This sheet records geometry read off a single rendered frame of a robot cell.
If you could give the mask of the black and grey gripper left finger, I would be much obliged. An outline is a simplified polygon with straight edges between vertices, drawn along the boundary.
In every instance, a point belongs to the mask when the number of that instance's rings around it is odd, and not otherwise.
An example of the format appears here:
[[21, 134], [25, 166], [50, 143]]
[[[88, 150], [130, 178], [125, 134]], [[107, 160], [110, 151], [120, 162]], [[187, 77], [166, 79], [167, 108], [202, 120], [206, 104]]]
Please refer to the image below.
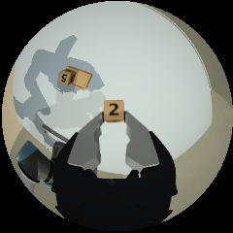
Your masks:
[[63, 180], [84, 176], [86, 169], [91, 169], [97, 176], [97, 166], [101, 163], [99, 137], [103, 122], [104, 112], [101, 112], [76, 132], [59, 152], [53, 166], [52, 192], [56, 193]]

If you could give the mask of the tan wooden number cube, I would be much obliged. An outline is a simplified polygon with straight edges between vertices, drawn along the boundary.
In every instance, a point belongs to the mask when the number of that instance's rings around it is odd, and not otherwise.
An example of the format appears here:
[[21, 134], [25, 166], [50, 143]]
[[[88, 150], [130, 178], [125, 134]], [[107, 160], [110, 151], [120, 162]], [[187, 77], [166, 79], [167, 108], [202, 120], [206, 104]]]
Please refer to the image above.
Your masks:
[[74, 82], [74, 79], [76, 77], [77, 72], [70, 70], [70, 69], [65, 69], [62, 70], [60, 73], [59, 77], [59, 83], [63, 83], [65, 85], [69, 85]]
[[106, 122], [124, 121], [124, 101], [105, 100], [104, 101], [104, 120]]

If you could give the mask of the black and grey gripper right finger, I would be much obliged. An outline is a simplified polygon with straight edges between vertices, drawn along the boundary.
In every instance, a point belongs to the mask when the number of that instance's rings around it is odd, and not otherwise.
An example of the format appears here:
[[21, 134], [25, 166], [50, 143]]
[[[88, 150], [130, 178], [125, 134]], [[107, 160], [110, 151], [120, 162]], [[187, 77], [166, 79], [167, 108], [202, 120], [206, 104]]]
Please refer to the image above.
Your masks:
[[124, 122], [127, 124], [126, 135], [131, 139], [126, 146], [126, 165], [132, 170], [139, 170], [142, 178], [166, 184], [171, 197], [177, 195], [176, 167], [170, 152], [152, 131], [127, 111], [124, 111]]

